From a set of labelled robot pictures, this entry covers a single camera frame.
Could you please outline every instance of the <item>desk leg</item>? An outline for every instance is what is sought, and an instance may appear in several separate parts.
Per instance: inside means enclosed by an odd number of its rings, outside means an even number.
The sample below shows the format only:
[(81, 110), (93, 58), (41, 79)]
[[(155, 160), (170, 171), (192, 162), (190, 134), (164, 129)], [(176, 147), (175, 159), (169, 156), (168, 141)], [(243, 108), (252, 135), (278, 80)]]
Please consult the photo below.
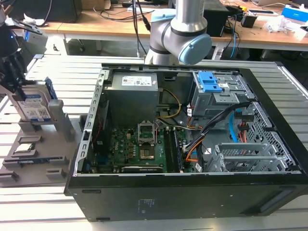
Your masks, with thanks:
[(221, 55), (223, 53), (223, 50), (224, 50), (224, 46), (217, 45), (215, 47), (215, 50), (214, 50), (214, 53), (213, 53), (213, 56), (212, 56), (212, 60), (220, 60)]
[(102, 41), (96, 40), (96, 50), (101, 51), (102, 50)]
[(262, 54), (262, 59), (267, 59), (268, 54), (269, 54), (269, 50), (264, 50)]
[(68, 44), (65, 40), (64, 34), (57, 34), (54, 36), (56, 39), (56, 47), (60, 51), (61, 55), (69, 55)]

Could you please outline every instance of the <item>blue box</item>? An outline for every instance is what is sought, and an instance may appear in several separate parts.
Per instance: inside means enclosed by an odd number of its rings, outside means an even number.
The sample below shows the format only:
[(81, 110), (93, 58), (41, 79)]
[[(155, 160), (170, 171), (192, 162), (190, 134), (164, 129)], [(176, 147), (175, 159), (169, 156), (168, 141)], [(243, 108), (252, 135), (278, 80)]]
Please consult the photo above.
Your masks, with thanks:
[(298, 21), (306, 22), (308, 21), (308, 10), (305, 8), (293, 8), (290, 5), (286, 5), (283, 9), (281, 15), (286, 18), (292, 18)]

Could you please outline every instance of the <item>blue cable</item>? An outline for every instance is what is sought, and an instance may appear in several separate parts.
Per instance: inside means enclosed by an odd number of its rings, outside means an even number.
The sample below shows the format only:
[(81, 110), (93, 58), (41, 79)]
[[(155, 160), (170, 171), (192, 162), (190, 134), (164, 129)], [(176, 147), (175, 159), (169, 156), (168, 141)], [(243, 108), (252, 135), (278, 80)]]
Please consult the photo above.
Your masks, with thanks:
[(237, 143), (237, 138), (233, 129), (233, 119), (234, 119), (234, 113), (231, 114), (230, 118), (229, 118), (229, 130), (232, 136), (232, 139), (234, 141), (234, 143)]
[(234, 23), (234, 27), (233, 27), (233, 37), (234, 37), (234, 44), (233, 44), (233, 50), (232, 50), (232, 54), (231, 57), (233, 57), (234, 51), (235, 51), (235, 45), (236, 45), (236, 36), (235, 36), (235, 25), (236, 25), (236, 15), (235, 15), (235, 23)]
[(234, 35), (233, 50), (232, 50), (232, 54), (231, 54), (231, 57), (230, 57), (230, 58), (232, 58), (232, 56), (233, 56), (233, 54), (234, 54), (234, 51), (235, 51), (235, 45), (236, 45), (236, 37), (235, 37), (235, 35)]

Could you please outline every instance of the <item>black monitor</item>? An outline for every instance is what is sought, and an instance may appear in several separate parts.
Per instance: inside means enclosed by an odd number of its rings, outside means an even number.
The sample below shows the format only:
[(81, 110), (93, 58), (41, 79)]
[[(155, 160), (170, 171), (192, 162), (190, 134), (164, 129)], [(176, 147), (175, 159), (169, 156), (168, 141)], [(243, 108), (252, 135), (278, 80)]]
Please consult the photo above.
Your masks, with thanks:
[(292, 2), (298, 5), (304, 4), (304, 6), (308, 8), (308, 0), (292, 0)]

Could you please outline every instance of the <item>aluminum extrusion table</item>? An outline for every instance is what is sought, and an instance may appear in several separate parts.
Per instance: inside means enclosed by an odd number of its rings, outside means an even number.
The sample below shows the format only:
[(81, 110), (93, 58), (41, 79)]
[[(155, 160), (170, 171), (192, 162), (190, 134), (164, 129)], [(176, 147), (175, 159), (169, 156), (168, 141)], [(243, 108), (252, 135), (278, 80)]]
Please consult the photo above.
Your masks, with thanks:
[[(141, 64), (142, 60), (44, 55), (30, 63), (27, 78), (51, 78), (57, 96), (64, 102), (64, 112), (77, 118), (88, 113), (101, 63)], [(308, 92), (285, 67), (273, 62), (245, 61), (199, 64), (249, 68), (308, 148)], [(5, 97), (0, 103), (0, 165), (19, 131), (18, 120), (19, 115)], [(0, 189), (0, 230), (308, 230), (308, 196), (298, 197), (267, 217), (88, 223), (74, 199), (65, 197), (63, 190), (64, 186)]]

